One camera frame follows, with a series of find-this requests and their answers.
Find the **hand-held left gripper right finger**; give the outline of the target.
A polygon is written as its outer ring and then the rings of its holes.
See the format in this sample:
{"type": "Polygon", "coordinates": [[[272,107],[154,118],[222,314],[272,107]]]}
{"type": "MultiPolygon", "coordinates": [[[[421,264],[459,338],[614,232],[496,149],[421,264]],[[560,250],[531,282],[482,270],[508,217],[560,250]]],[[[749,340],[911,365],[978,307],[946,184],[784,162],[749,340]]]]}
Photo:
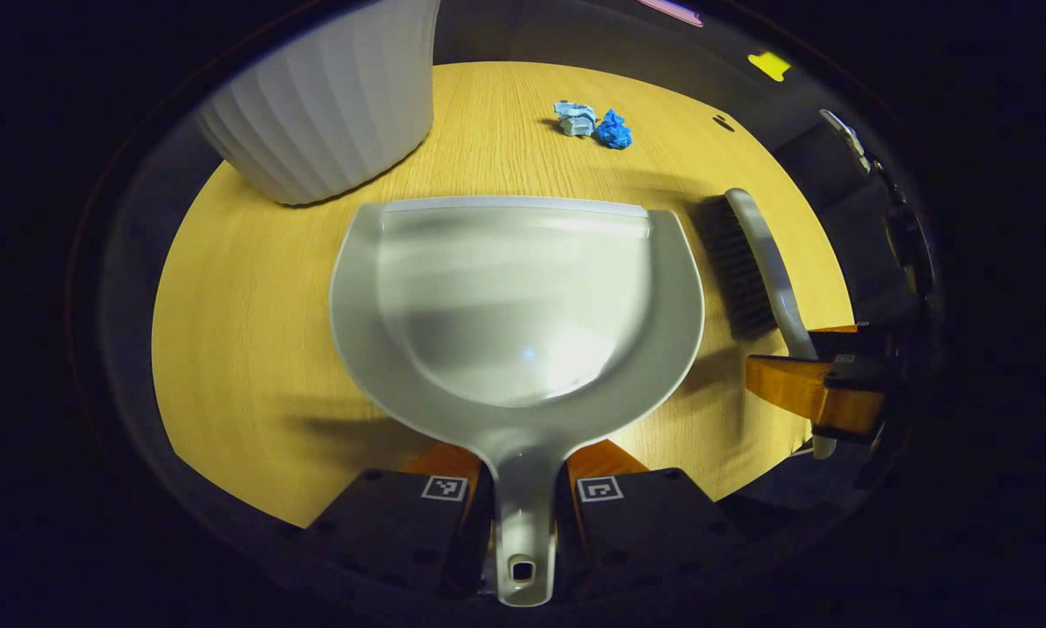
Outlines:
{"type": "Polygon", "coordinates": [[[559,603],[707,575],[749,544],[685,470],[650,470],[609,439],[558,475],[559,603]]]}

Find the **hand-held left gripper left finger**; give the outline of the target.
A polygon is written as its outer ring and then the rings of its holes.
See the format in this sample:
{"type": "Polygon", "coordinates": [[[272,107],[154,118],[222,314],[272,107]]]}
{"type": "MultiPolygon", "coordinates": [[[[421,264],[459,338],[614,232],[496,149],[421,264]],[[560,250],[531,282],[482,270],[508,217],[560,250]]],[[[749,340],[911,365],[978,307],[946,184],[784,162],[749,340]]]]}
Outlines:
{"type": "Polygon", "coordinates": [[[462,447],[368,468],[303,532],[308,556],[405,592],[473,597],[484,585],[494,485],[462,447]]]}

